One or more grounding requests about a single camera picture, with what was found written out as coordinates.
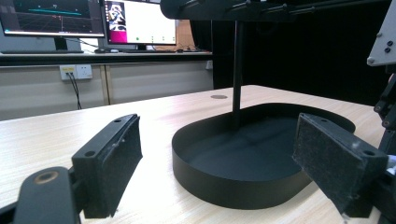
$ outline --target wooden table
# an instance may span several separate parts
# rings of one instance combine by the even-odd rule
[[[52,166],[70,168],[71,157],[111,120],[136,113],[141,117],[143,159],[113,218],[84,219],[83,223],[343,223],[332,202],[311,183],[279,206],[236,210],[206,203],[184,190],[172,171],[172,137],[191,122],[232,111],[232,89],[205,91],[122,105],[0,122],[0,207],[18,199],[21,182]],[[214,99],[225,95],[226,99]],[[326,109],[352,120],[355,134],[374,147],[384,129],[371,106],[259,86],[242,88],[241,107],[263,103],[292,103]],[[369,219],[348,223],[376,223]]]

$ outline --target black cable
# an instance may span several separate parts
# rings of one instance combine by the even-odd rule
[[[69,76],[70,81],[72,82],[73,88],[74,88],[76,96],[77,96],[77,108],[82,109],[81,103],[79,102],[79,93],[78,93],[78,86],[77,86],[76,78],[73,75],[73,73],[66,73],[66,74]]]

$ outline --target black oval tray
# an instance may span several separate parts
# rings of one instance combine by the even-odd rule
[[[311,181],[291,157],[300,113],[355,131],[344,117],[292,104],[241,109],[237,131],[232,113],[199,120],[172,139],[177,181],[196,197],[224,207],[261,209],[284,203]]]

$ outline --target monitor screen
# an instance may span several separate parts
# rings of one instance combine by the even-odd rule
[[[105,0],[107,44],[175,45],[176,21],[167,19],[160,4]]]
[[[1,0],[5,35],[104,37],[100,0]]]

